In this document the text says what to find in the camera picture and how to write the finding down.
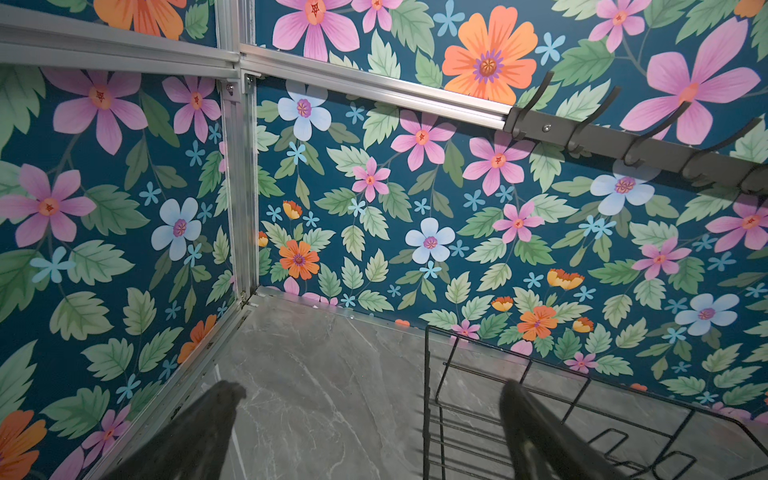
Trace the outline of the wall hook rail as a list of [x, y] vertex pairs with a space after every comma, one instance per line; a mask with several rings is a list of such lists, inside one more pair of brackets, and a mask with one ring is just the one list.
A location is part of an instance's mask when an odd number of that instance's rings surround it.
[[734, 187], [744, 194], [767, 193], [767, 166], [720, 153], [725, 147], [756, 128], [761, 119], [750, 119], [740, 130], [725, 140], [700, 149], [669, 143], [656, 136], [675, 126], [692, 104], [684, 102], [671, 114], [642, 134], [619, 132], [598, 126], [599, 119], [621, 93], [612, 87], [598, 107], [581, 121], [536, 111], [535, 105], [546, 93], [554, 73], [548, 72], [531, 99], [522, 107], [512, 107], [502, 130], [516, 140], [530, 139], [560, 146], [570, 153], [584, 150], [598, 156], [614, 158], [627, 167], [650, 166], [673, 172], [688, 182], [712, 181], [723, 187]]

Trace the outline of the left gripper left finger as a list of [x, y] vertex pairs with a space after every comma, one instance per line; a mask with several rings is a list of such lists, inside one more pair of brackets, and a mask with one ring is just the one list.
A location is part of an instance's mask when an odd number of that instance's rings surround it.
[[221, 476], [237, 407], [246, 389], [219, 381], [106, 479], [212, 479]]

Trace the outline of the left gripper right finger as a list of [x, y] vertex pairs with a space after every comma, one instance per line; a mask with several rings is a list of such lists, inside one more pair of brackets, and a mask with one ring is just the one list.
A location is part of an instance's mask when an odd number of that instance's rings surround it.
[[499, 413], [516, 479], [624, 477], [519, 382], [504, 384]]

